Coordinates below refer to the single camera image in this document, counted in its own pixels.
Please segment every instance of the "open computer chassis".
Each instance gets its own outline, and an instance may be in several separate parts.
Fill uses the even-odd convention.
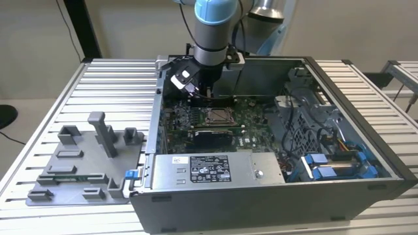
[[[182,94],[170,76],[130,196],[149,233],[350,220],[417,183],[311,57],[247,57],[221,99]]]

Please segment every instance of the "gray fixture post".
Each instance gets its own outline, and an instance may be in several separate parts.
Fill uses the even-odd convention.
[[[99,144],[103,145],[107,156],[110,158],[115,157],[118,155],[118,151],[104,124],[104,112],[91,112],[88,123],[94,125],[96,129]]]

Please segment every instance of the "black chair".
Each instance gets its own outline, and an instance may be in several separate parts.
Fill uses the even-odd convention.
[[[2,104],[0,105],[0,130],[7,127],[18,117],[18,110],[14,106]]]

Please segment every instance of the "aluminum extrusion table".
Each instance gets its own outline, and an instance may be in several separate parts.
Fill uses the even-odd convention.
[[[382,72],[390,73],[418,94],[418,61],[389,60]]]
[[[418,175],[417,123],[356,66],[342,61],[317,62]],[[56,148],[60,127],[76,125],[82,131],[92,130],[86,121],[88,114],[104,111],[106,122],[115,130],[130,126],[149,135],[155,89],[154,60],[95,59],[80,65],[0,182],[0,234],[146,234],[130,204],[28,207],[26,198]],[[398,199],[376,203],[352,221],[207,231],[202,234],[418,234],[418,187]]]

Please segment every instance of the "power supply label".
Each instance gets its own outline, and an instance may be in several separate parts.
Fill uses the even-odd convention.
[[[231,182],[229,156],[190,157],[190,181],[194,183]]]

